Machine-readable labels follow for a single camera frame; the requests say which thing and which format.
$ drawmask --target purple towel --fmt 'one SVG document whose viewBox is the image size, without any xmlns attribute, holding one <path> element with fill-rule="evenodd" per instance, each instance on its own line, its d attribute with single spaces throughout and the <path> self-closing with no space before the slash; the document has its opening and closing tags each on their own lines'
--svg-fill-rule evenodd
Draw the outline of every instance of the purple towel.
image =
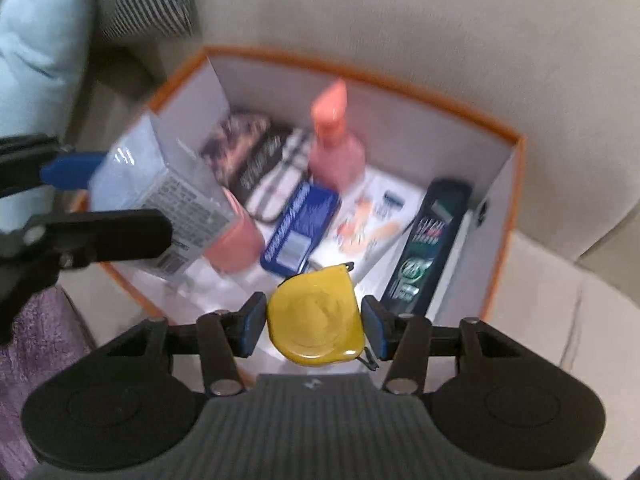
<svg viewBox="0 0 640 480">
<path fill-rule="evenodd" d="M 36 464 L 20 426 L 20 410 L 37 386 L 87 355 L 95 344 L 62 288 L 36 294 L 0 348 L 0 476 L 23 478 Z"/>
</svg>

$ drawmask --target light blue pillow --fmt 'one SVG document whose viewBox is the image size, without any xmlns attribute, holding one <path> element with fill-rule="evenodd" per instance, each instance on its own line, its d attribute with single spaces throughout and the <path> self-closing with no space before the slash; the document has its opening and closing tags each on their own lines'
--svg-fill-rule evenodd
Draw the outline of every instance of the light blue pillow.
<svg viewBox="0 0 640 480">
<path fill-rule="evenodd" d="M 0 6 L 0 137 L 62 138 L 80 86 L 94 25 L 94 0 L 4 0 Z M 0 200 L 0 230 L 49 212 L 54 190 Z"/>
</svg>

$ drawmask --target barcode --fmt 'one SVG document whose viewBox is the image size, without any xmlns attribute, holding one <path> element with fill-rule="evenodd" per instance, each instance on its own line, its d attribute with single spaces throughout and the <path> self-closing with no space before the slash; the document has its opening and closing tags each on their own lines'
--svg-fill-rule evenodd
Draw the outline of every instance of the barcode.
<svg viewBox="0 0 640 480">
<path fill-rule="evenodd" d="M 180 254 L 169 251 L 158 260 L 156 268 L 162 270 L 165 274 L 172 276 L 178 272 L 178 269 L 180 269 L 186 261 L 187 259 L 180 256 Z"/>
<path fill-rule="evenodd" d="M 280 248 L 276 263 L 289 269 L 298 270 L 309 247 L 311 247 L 311 238 L 291 231 Z"/>
</svg>

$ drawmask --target metal pivot screw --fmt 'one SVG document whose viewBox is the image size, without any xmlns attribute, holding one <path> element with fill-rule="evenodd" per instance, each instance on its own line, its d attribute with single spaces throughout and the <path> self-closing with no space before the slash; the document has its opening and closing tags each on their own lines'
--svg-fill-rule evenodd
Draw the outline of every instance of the metal pivot screw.
<svg viewBox="0 0 640 480">
<path fill-rule="evenodd" d="M 391 379 L 386 384 L 386 389 L 389 393 L 394 395 L 411 395 L 418 390 L 418 385 L 411 379 L 400 377 L 397 379 Z"/>
<path fill-rule="evenodd" d="M 209 387 L 211 393 L 218 397 L 231 397 L 242 391 L 242 384 L 233 379 L 220 379 Z"/>
<path fill-rule="evenodd" d="M 22 241 L 25 245 L 33 245 L 34 243 L 42 240 L 42 237 L 46 232 L 47 229 L 44 227 L 44 225 L 32 227 L 31 229 L 28 229 L 27 232 L 25 232 L 24 236 L 22 237 Z"/>
<path fill-rule="evenodd" d="M 70 269 L 74 265 L 74 258 L 69 253 L 60 254 L 60 267 L 63 269 Z"/>
</svg>

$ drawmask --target pink bottle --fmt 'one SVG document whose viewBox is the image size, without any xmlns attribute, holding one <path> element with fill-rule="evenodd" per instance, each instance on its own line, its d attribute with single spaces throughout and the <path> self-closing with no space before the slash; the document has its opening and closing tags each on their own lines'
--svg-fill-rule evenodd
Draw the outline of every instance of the pink bottle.
<svg viewBox="0 0 640 480">
<path fill-rule="evenodd" d="M 364 146 L 345 125 L 347 85 L 338 79 L 314 101 L 316 142 L 309 154 L 314 182 L 344 193 L 364 175 Z"/>
<path fill-rule="evenodd" d="M 225 194 L 238 215 L 238 222 L 213 242 L 204 256 L 217 272 L 233 274 L 251 267 L 260 259 L 264 237 L 236 197 L 228 189 L 225 189 Z"/>
</svg>

